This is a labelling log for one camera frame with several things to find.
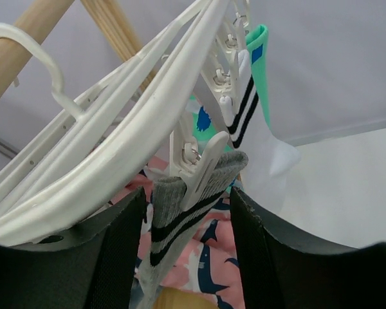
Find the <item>grey sock black stripes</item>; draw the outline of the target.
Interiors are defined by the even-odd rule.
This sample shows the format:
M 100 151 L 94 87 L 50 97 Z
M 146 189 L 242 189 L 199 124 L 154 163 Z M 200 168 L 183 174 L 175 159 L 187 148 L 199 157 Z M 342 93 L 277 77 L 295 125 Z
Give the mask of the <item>grey sock black stripes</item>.
M 153 306 L 160 283 L 176 264 L 203 218 L 247 163 L 244 152 L 222 154 L 197 198 L 187 198 L 187 185 L 180 177 L 162 178 L 154 183 L 151 244 L 138 267 L 143 291 L 138 308 Z

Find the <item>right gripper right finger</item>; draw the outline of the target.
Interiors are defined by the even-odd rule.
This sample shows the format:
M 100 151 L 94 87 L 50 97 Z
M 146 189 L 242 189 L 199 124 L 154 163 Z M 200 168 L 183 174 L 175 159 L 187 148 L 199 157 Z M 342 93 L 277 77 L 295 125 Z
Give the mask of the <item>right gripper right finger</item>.
M 230 212 L 247 308 L 386 308 L 386 242 L 351 248 L 322 239 L 238 188 Z

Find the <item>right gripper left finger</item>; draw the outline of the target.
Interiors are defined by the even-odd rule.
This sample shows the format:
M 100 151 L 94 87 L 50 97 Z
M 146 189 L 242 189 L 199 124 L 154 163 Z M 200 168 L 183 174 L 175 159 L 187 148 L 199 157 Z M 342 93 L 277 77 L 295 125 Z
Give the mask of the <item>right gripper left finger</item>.
M 144 189 L 40 243 L 0 245 L 0 308 L 127 308 Z

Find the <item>white clip sock hanger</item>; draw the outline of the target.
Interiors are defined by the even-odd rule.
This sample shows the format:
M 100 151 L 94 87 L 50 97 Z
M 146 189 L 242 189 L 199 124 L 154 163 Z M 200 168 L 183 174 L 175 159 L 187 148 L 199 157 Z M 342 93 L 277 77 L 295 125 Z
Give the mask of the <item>white clip sock hanger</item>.
M 199 198 L 229 141 L 193 148 L 185 108 L 225 23 L 228 1 L 195 1 L 122 67 L 87 109 L 64 93 L 59 65 L 24 31 L 0 23 L 0 39 L 26 48 L 47 68 L 52 95 L 73 127 L 27 175 L 13 170 L 0 183 L 0 245 L 44 239 L 88 218 L 170 139 L 170 164 L 187 184 L 181 207 Z

